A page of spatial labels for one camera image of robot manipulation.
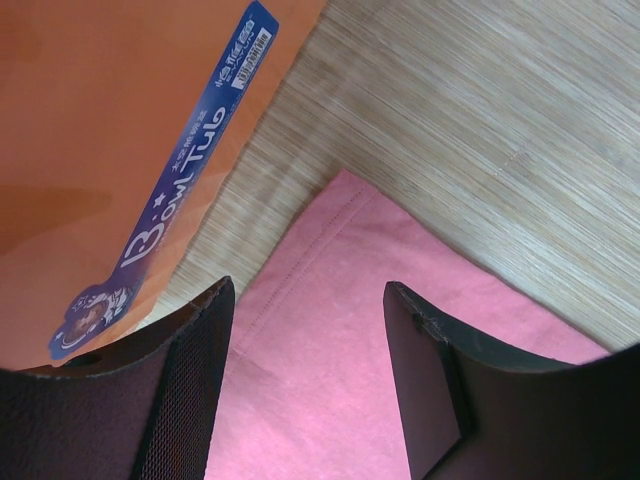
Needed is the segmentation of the pink t shirt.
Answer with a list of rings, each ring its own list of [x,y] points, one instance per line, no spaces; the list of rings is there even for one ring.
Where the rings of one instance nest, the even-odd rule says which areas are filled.
[[[209,479],[406,479],[383,294],[398,281],[511,345],[573,364],[603,347],[340,172],[240,298]]]

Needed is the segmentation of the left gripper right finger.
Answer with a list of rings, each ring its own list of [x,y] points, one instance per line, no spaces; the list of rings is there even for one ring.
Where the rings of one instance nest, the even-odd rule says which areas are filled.
[[[414,479],[635,479],[639,349],[581,365],[509,345],[399,282],[384,320]]]

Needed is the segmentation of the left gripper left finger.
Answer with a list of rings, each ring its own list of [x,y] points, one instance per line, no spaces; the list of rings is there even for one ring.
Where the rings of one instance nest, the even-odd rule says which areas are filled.
[[[5,479],[201,479],[229,350],[223,277],[181,309],[59,367],[1,373]]]

